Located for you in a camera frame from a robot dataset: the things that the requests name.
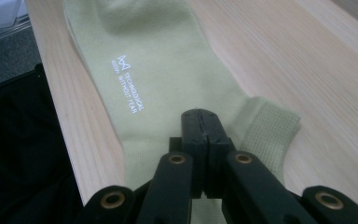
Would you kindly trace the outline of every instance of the wooden table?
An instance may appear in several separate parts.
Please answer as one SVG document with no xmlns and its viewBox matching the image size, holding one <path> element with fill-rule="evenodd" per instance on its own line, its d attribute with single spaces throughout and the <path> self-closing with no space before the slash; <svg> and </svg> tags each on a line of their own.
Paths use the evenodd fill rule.
<svg viewBox="0 0 358 224">
<path fill-rule="evenodd" d="M 86 203 L 97 190 L 124 184 L 123 152 L 66 30 L 62 1 L 26 3 Z M 358 17 L 329 0 L 190 5 L 245 92 L 300 113 L 302 129 L 285 158 L 286 187 L 301 194 L 325 185 L 358 202 Z"/>
</svg>

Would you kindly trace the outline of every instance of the light green sock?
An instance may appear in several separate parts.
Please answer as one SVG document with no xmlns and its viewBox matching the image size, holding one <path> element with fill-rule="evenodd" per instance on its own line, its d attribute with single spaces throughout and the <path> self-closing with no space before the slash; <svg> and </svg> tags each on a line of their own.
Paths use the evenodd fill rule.
<svg viewBox="0 0 358 224">
<path fill-rule="evenodd" d="M 123 146 L 127 186 L 153 177 L 183 112 L 217 114 L 240 150 L 282 180 L 299 117 L 249 98 L 204 40 L 184 0 L 64 0 L 68 28 Z M 219 202 L 194 203 L 194 223 L 221 223 Z"/>
</svg>

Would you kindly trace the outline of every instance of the dark cloth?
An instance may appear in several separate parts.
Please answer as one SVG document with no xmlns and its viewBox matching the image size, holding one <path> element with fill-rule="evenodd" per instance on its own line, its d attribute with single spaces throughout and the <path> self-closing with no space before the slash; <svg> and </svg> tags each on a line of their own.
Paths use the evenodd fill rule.
<svg viewBox="0 0 358 224">
<path fill-rule="evenodd" d="M 0 85 L 0 223 L 72 223 L 82 207 L 39 64 Z"/>
</svg>

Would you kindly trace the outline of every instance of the wooden surface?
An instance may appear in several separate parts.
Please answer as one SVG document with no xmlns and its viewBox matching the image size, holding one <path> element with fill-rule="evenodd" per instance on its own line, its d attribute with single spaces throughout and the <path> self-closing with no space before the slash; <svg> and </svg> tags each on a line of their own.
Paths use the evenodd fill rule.
<svg viewBox="0 0 358 224">
<path fill-rule="evenodd" d="M 325 185 L 358 202 L 358 19 L 329 0 L 190 0 L 214 52 L 249 95 L 298 111 L 286 187 Z M 28 0 L 85 203 L 122 185 L 123 153 L 66 30 L 60 0 Z"/>
</svg>

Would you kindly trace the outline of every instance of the sock cuff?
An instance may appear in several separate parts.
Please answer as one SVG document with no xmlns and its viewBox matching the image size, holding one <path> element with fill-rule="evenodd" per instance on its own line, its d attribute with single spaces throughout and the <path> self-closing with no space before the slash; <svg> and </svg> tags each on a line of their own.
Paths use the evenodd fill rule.
<svg viewBox="0 0 358 224">
<path fill-rule="evenodd" d="M 239 150 L 255 154 L 283 183 L 284 156 L 300 128 L 300 117 L 261 97 L 249 99 L 246 107 L 254 109 L 254 118 L 246 127 Z"/>
</svg>

